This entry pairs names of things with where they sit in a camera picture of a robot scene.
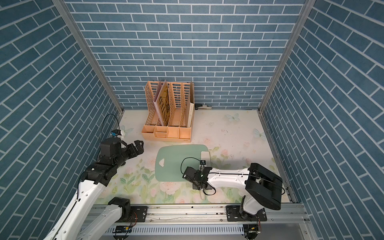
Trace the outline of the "white cleaver knife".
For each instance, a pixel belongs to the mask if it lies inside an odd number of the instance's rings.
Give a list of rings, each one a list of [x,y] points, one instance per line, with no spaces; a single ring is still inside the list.
[[[211,156],[210,152],[201,152],[201,161],[204,163],[204,167],[211,167]]]

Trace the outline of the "green cutting board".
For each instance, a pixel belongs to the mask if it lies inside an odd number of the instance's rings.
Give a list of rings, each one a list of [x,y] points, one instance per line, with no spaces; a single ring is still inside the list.
[[[200,168],[201,152],[209,152],[205,145],[175,145],[160,148],[155,164],[155,177],[159,182],[184,182],[187,167]]]

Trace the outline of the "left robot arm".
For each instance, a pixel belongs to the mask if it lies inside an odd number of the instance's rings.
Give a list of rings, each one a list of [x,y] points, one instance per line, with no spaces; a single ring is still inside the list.
[[[90,164],[81,174],[77,192],[55,226],[45,237],[47,240],[98,240],[115,223],[123,223],[113,231],[116,240],[124,240],[132,228],[145,221],[145,216],[131,208],[129,199],[112,198],[103,212],[86,228],[83,228],[88,214],[101,193],[126,161],[144,152],[140,140],[127,144],[118,137],[107,138],[100,144],[96,162]]]

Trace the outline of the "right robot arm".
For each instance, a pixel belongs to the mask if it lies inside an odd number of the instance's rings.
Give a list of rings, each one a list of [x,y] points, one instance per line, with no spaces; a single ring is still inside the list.
[[[242,190],[240,206],[235,209],[236,217],[244,221],[262,221],[265,209],[279,211],[282,195],[285,193],[281,177],[260,164],[252,163],[241,170],[220,170],[202,165],[199,170],[187,167],[181,170],[183,179],[192,183],[193,189],[214,191],[219,188],[235,188]]]

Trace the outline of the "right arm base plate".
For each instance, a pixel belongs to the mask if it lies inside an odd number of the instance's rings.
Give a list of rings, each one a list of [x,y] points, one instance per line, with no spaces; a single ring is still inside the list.
[[[251,215],[245,212],[240,205],[228,205],[226,206],[226,213],[228,222],[266,222],[268,220],[265,209]]]

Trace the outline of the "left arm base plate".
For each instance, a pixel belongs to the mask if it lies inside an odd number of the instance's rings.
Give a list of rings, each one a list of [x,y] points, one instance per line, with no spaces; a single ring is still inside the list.
[[[117,223],[144,223],[147,212],[147,206],[123,207],[122,216],[117,220]]]

